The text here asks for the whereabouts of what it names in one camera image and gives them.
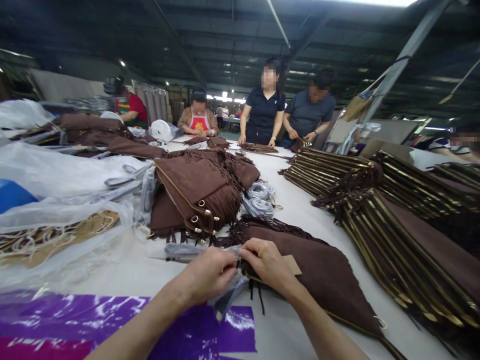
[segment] person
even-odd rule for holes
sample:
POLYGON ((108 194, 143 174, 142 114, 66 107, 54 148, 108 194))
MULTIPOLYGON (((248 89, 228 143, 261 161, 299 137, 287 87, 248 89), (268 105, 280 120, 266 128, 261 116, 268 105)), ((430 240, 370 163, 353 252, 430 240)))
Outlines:
POLYGON ((116 97, 115 112, 125 125, 142 129, 149 127, 147 108, 137 95, 127 89, 122 76, 107 78, 103 90, 116 97))
POLYGON ((218 127, 222 129, 224 127, 224 108, 221 104, 218 104, 216 108, 216 121, 218 122, 218 127))
POLYGON ((283 69, 283 62, 278 57, 266 61, 261 75, 261 88, 253 89, 243 106, 239 145, 255 143, 275 146, 285 111, 285 95, 277 90, 283 69))
MULTIPOLYGON (((292 274, 273 242, 252 238, 243 244, 239 256, 295 309, 318 359, 368 359, 292 274)), ((140 313, 86 359, 146 359, 177 317, 190 307, 204 304, 227 290, 237 274, 235 262, 231 252, 216 247, 202 251, 140 313)))
POLYGON ((181 114, 178 127, 185 134, 214 137, 220 132, 214 113, 207 109, 207 93, 201 87, 192 91, 193 105, 186 107, 181 114))
POLYGON ((281 147, 291 148, 299 137, 312 143, 318 134, 329 127, 337 104, 330 94, 334 78, 335 72, 326 68, 315 77, 308 89, 293 97, 283 115, 286 131, 280 142, 281 147))
POLYGON ((454 120, 450 126, 449 130, 436 132, 414 147, 455 160, 480 163, 480 157, 476 153, 480 142, 480 126, 468 119, 454 120))

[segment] hand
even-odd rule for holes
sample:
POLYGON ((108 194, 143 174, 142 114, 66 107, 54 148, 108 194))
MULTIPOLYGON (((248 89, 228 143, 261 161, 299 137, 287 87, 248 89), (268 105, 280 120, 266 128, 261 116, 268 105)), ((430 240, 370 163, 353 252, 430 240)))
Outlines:
POLYGON ((235 256, 217 247, 209 247, 166 287, 168 293, 176 294, 183 308, 188 309, 223 293, 235 275, 235 256))
POLYGON ((304 139, 307 140, 309 143, 311 143, 311 142, 314 141, 314 139, 315 139, 316 136, 317 136, 316 133, 311 132, 311 133, 308 133, 308 134, 304 137, 304 139))
POLYGON ((238 145, 245 144, 246 142, 247 142, 247 136, 240 135, 240 137, 238 138, 238 145))
POLYGON ((274 242, 253 237, 243 244, 238 255, 253 267, 265 284, 283 296, 291 284, 298 282, 274 242))
POLYGON ((293 127, 288 131, 288 137, 290 140, 295 140, 299 137, 299 133, 293 127))

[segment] blue container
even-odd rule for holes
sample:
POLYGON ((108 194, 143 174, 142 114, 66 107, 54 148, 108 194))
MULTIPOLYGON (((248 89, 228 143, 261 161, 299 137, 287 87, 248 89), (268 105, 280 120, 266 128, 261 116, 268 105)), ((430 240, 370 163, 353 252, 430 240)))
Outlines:
POLYGON ((15 181, 0 179, 0 214, 38 200, 15 181))

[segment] table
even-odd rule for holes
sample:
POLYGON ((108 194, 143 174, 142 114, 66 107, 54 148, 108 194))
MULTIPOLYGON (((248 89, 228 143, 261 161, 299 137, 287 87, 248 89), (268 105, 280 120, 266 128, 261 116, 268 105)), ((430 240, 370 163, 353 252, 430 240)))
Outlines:
MULTIPOLYGON (((169 143, 170 151, 184 149, 181 142, 191 138, 182 136, 169 143)), ((238 146, 232 143, 233 150, 238 146)), ((277 148, 279 156, 293 154, 277 148)), ((367 272, 353 243, 345 231, 334 225, 333 216, 327 211, 310 205, 311 195, 294 186, 283 176, 280 169, 288 168, 285 159, 246 153, 261 173, 276 190, 276 203, 284 210, 276 211, 275 217, 283 222, 301 227, 314 237, 323 239, 341 250, 348 258, 363 293, 377 315, 388 326, 385 336, 409 360, 450 360, 453 357, 426 330, 419 331, 410 318, 401 310, 367 272)), ((97 294, 111 296, 154 296, 169 280, 178 275, 185 264, 149 258, 151 251, 164 241, 140 239, 133 230, 127 231, 112 250, 115 262, 106 262, 89 274, 89 277, 71 287, 73 294, 97 294)), ((253 301, 247 289, 235 301, 235 305, 251 306, 255 318, 256 348, 258 354, 232 354, 237 359, 317 359, 309 338, 293 308, 272 290, 262 290, 265 316, 256 289, 253 301)), ((342 329, 372 360, 393 359, 390 353, 376 340, 342 326, 342 329)))

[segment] red apron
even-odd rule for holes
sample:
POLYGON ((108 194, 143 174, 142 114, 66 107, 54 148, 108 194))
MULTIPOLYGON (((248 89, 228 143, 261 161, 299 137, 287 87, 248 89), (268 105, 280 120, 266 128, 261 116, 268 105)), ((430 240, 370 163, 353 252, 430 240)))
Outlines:
POLYGON ((207 110, 204 111, 204 115, 197 115, 193 111, 191 112, 191 121, 188 126, 190 129, 198 129, 200 131, 210 130, 209 119, 207 116, 207 110))

